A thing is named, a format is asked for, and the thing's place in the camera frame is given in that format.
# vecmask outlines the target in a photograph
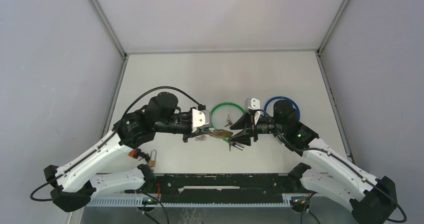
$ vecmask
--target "brass padlock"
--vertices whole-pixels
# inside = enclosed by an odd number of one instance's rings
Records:
[[[158,152],[156,151],[156,149],[153,149],[150,152],[150,161],[148,162],[148,166],[151,168],[154,168],[156,166],[156,155],[158,154]]]

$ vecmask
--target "black joint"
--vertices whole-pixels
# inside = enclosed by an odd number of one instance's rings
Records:
[[[384,176],[378,181],[376,187],[385,192],[395,202],[397,202],[395,183],[388,177]],[[352,216],[359,224],[368,223],[385,223],[387,218],[396,209],[396,204],[382,194],[376,188],[365,193],[365,197],[358,202],[351,199]]]
[[[57,168],[58,166],[54,166],[54,165],[49,165],[48,167],[44,168],[44,177],[47,182],[50,182],[52,179],[56,177]],[[55,188],[58,186],[58,183],[54,181],[50,183],[50,185]]]
[[[290,101],[279,100],[274,104],[274,119],[285,128],[298,122],[298,114]]]
[[[185,142],[185,143],[188,143],[190,136],[191,136],[191,134],[183,134],[182,135],[182,141]]]
[[[143,153],[142,150],[140,148],[136,148],[135,151],[134,151],[134,155],[132,157],[137,159],[137,158],[139,158],[141,153]]]
[[[155,138],[155,133],[148,124],[146,117],[142,113],[128,113],[117,121],[113,128],[119,135],[120,145],[126,145],[136,149],[141,144],[149,142]]]
[[[308,164],[299,163],[288,173],[288,177],[290,178],[293,191],[301,192],[302,190],[304,190],[304,187],[301,183],[301,178],[308,169],[311,169]]]
[[[206,105],[201,104],[201,105],[198,105],[197,108],[199,111],[203,111],[203,110],[206,110]]]
[[[96,188],[93,188],[90,181],[88,181],[76,193],[63,192],[62,187],[57,187],[50,192],[50,196],[56,206],[69,213],[87,205],[95,191]]]
[[[319,138],[319,135],[303,123],[297,122],[285,129],[284,137],[289,141],[289,144],[285,144],[285,146],[291,151],[296,151],[296,149],[309,148],[309,143],[315,138]],[[296,151],[296,153],[300,156],[303,155],[303,152]]]
[[[150,122],[168,123],[175,113],[178,98],[169,92],[161,92],[149,100],[145,109],[146,119]]]
[[[143,192],[149,192],[153,189],[156,184],[156,176],[153,174],[153,170],[147,164],[140,164],[137,166],[138,169],[143,173],[144,185],[140,188]]]

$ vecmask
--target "metal bracket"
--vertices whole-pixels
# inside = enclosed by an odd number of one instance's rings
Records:
[[[192,118],[192,132],[194,133],[198,128],[207,128],[211,124],[211,113],[208,110],[199,111],[196,109],[191,110]]]
[[[142,207],[143,201],[148,197],[135,196],[104,196],[91,200],[87,207]],[[162,203],[166,208],[290,208],[290,196],[283,195],[283,203],[255,203],[255,204],[224,204],[224,203]],[[159,205],[146,205],[146,207],[159,207]]]
[[[247,98],[246,101],[244,102],[244,110],[246,112],[249,112],[249,110],[255,110],[255,109],[260,109],[261,108],[261,102],[256,99],[256,98]],[[255,112],[254,113],[254,123],[257,124],[259,117],[261,116],[260,112]]]

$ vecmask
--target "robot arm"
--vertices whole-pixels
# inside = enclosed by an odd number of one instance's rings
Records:
[[[153,186],[155,177],[148,165],[139,165],[123,173],[97,173],[117,157],[128,155],[141,144],[152,141],[156,132],[182,134],[184,142],[198,135],[220,132],[212,132],[209,128],[210,113],[204,106],[181,112],[177,104],[175,95],[159,93],[148,105],[125,113],[99,142],[76,159],[60,167],[46,167],[45,179],[54,187],[50,193],[53,203],[65,212],[72,212],[96,196]],[[31,199],[43,201],[33,198],[36,191],[31,194]]]
[[[321,193],[350,210],[360,224],[383,224],[399,207],[392,180],[378,179],[336,153],[316,132],[298,121],[289,101],[274,104],[274,117],[259,116],[259,108],[257,99],[246,100],[246,112],[230,127],[241,129],[228,139],[231,145],[250,146],[251,137],[255,142],[258,134],[273,134],[280,144],[329,174],[320,174],[301,163],[289,175],[305,189]]]

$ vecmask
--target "white floor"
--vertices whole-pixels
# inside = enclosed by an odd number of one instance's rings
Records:
[[[130,55],[123,78],[112,123],[139,95],[163,85],[184,90],[208,110],[222,102],[243,106],[248,97],[259,99],[263,108],[270,98],[286,96],[299,106],[300,120],[346,156],[313,52]],[[136,108],[158,93],[142,99]],[[196,106],[183,95],[172,93],[178,97],[182,111]],[[272,105],[268,112],[272,114]],[[214,113],[212,122],[223,128],[228,114],[235,122],[242,113],[233,107],[222,107]],[[156,133],[152,142],[140,148],[148,153],[157,150],[155,173],[288,173],[299,162],[307,163],[279,145],[272,135],[260,135],[244,151],[229,152],[227,143],[212,137],[183,143],[182,135]],[[136,165],[134,159],[123,157],[104,172],[125,171]]]

